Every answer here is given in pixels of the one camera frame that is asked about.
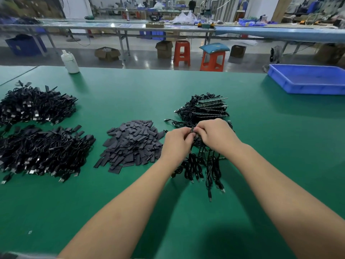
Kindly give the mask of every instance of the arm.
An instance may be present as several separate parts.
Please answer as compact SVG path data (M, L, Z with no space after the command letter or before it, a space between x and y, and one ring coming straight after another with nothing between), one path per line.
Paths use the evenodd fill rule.
M345 221L242 143L227 122L202 121L194 129L206 145L242 173L262 208L298 258L343 258Z
M130 258L166 181L187 156L194 136L187 127L168 132L160 159L96 213L57 258Z

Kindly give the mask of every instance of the white plastic bottle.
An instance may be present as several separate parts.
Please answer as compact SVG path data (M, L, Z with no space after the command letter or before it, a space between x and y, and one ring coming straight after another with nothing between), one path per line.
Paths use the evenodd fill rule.
M126 17L127 17L127 21L129 21L129 12L127 8L126 8Z
M79 67L77 64L77 61L74 58L74 55L70 52L66 52L66 50L63 50L63 54L61 55L61 59L63 60L63 64L65 65L67 71L70 74L76 74L79 73Z

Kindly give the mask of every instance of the person's left hand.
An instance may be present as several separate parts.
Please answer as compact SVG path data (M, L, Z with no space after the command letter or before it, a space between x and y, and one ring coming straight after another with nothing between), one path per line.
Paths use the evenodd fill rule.
M177 168L189 153L195 135L188 127L167 132L159 160L173 165L174 169Z

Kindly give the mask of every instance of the person in black shirt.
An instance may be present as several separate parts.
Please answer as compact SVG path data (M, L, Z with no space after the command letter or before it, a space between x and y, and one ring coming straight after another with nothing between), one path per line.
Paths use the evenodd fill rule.
M189 9L192 10L192 12L194 13L194 9L196 7L196 2L194 0L190 0L188 6L189 6Z

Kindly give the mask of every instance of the forearm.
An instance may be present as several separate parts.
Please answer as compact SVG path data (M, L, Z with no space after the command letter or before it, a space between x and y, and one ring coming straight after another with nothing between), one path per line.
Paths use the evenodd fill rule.
M58 258L130 258L173 166L158 160L95 214Z
M262 208L298 258L341 258L345 221L253 148L226 157L243 174Z

